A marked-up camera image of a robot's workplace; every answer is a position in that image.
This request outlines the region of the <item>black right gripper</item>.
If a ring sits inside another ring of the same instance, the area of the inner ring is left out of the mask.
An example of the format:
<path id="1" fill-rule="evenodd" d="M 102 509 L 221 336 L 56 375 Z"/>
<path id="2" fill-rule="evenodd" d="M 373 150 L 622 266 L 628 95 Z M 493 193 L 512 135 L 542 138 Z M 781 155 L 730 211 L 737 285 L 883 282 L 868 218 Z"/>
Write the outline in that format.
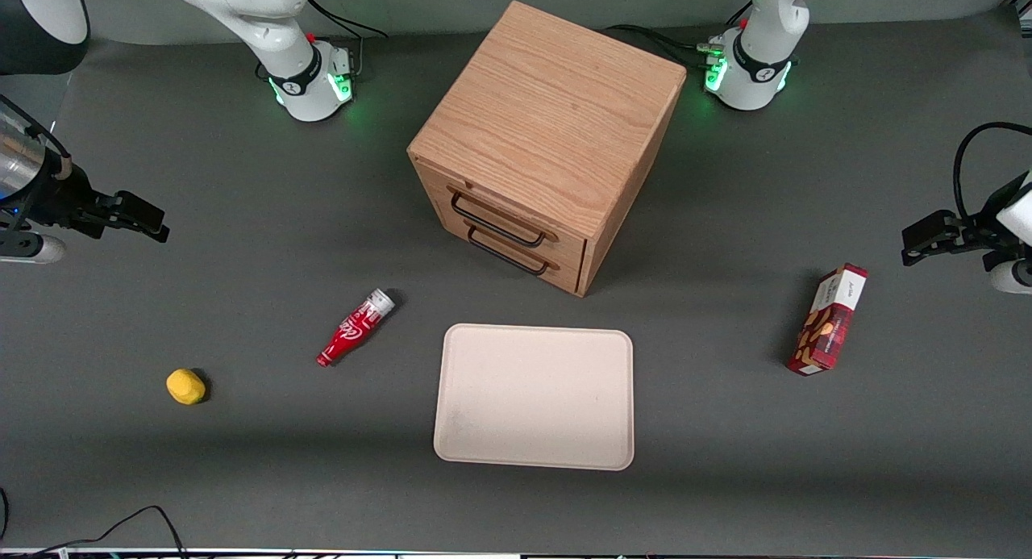
<path id="1" fill-rule="evenodd" d="M 164 224 L 165 212 L 162 209 L 128 191 L 99 198 L 99 192 L 93 189 L 87 173 L 78 165 L 73 166 L 73 173 L 66 180 L 52 180 L 47 173 L 41 173 L 36 180 L 31 180 L 29 186 L 17 192 L 18 205 L 28 202 L 29 193 L 37 185 L 42 185 L 40 194 L 27 213 L 32 222 L 67 228 L 96 240 L 108 227 L 143 233 L 162 244 L 169 240 L 170 229 Z M 102 219 L 85 219 L 82 216 L 95 215 L 98 210 Z"/>

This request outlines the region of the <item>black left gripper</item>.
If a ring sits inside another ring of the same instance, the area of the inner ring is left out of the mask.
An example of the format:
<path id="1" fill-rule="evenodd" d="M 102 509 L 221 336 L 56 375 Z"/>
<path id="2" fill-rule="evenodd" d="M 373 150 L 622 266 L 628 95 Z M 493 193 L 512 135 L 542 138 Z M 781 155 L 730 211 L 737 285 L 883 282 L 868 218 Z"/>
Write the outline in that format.
<path id="1" fill-rule="evenodd" d="M 936 211 L 906 226 L 901 232 L 903 266 L 913 266 L 922 259 L 962 252 L 990 250 L 1022 252 L 1026 244 L 997 218 L 1006 207 L 1014 205 L 1018 196 L 1027 194 L 1027 177 L 1015 177 L 992 192 L 983 207 L 970 213 L 959 188 L 959 218 L 952 211 Z"/>

